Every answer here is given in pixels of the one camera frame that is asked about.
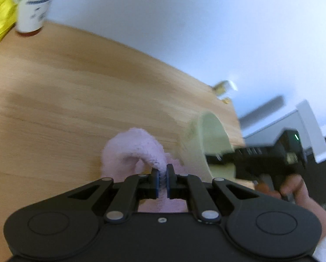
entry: wooden table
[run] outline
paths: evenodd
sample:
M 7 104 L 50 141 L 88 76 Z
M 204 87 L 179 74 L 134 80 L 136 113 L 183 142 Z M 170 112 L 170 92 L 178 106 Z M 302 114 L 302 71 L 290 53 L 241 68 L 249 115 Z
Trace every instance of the wooden table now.
M 0 43 L 0 261 L 11 255 L 6 218 L 98 179 L 107 140 L 140 127 L 176 155 L 182 128 L 205 110 L 243 145 L 232 104 L 167 64 L 61 25 L 29 38 L 9 32 Z

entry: light green bowl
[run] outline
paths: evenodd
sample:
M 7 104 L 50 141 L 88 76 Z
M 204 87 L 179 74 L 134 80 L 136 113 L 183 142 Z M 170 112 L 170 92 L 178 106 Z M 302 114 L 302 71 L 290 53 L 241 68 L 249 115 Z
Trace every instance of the light green bowl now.
M 199 176 L 204 182 L 211 182 L 216 177 L 235 181 L 233 164 L 208 165 L 204 156 L 233 151 L 222 123 L 209 111 L 193 119 L 179 141 L 179 155 L 187 172 Z

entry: paper cup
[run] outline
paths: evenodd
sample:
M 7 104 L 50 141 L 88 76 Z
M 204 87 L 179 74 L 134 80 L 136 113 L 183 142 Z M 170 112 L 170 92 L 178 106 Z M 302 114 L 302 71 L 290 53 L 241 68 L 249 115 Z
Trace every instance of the paper cup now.
M 19 0 L 17 32 L 22 35 L 38 33 L 43 26 L 50 2 L 51 0 Z

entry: pink cloth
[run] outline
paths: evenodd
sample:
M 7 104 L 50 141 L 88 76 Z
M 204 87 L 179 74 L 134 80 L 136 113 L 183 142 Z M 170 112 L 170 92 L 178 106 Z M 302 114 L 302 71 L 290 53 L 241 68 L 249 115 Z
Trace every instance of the pink cloth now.
M 186 212 L 186 202 L 170 200 L 166 192 L 166 165 L 173 164 L 175 173 L 186 173 L 179 160 L 165 153 L 162 145 L 143 129 L 131 128 L 109 140 L 102 152 L 102 177 L 112 177 L 115 182 L 144 171 L 145 164 L 160 173 L 160 192 L 156 200 L 147 199 L 139 206 L 139 212 Z

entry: human hand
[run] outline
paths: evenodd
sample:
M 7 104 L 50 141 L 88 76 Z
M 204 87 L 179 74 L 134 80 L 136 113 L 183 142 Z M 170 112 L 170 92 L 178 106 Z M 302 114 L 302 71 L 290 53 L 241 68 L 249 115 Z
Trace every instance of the human hand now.
M 281 199 L 281 195 L 289 195 L 293 193 L 296 204 L 304 208 L 307 207 L 307 201 L 310 198 L 306 184 L 302 177 L 298 174 L 291 174 L 287 176 L 286 180 L 281 186 L 280 192 L 270 191 L 268 185 L 263 182 L 256 185 L 255 190 L 277 199 Z

